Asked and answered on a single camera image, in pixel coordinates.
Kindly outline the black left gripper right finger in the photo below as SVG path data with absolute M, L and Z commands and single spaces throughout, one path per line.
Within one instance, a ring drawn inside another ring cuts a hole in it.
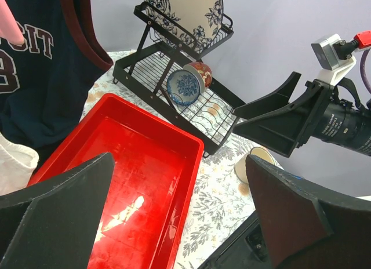
M 370 268 L 370 201 L 257 156 L 249 187 L 273 268 Z

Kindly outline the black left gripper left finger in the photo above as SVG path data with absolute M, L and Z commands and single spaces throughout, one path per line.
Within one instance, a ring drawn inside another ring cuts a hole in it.
M 1 268 L 87 268 L 114 164 L 106 152 L 1 196 Z

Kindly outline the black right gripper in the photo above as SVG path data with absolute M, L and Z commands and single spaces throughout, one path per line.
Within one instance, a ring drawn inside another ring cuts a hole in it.
M 233 133 L 290 157 L 295 148 L 303 146 L 314 134 L 333 94 L 332 85 L 315 79 L 308 88 L 318 91 L 310 102 L 304 108 L 290 105 L 300 77 L 300 73 L 292 72 L 273 92 L 237 107 L 233 114 L 244 121 L 234 127 Z

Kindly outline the white tank top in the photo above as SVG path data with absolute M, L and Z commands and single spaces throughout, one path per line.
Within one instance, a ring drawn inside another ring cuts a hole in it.
M 38 162 L 35 150 L 12 143 L 1 134 L 1 195 L 26 188 Z

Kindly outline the pink plastic hanger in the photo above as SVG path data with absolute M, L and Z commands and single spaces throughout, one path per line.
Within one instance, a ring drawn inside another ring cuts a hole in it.
M 8 4 L 5 0 L 1 0 L 1 38 L 6 39 L 11 44 L 21 46 L 25 43 L 23 34 L 20 31 L 16 20 L 10 11 Z

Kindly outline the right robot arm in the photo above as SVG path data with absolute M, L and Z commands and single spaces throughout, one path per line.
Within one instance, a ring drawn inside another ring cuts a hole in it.
M 236 108 L 233 114 L 243 122 L 234 134 L 284 157 L 310 137 L 369 156 L 370 105 L 361 103 L 353 81 L 343 78 L 336 86 L 308 81 L 305 92 L 289 102 L 300 77 L 293 72 L 275 91 Z

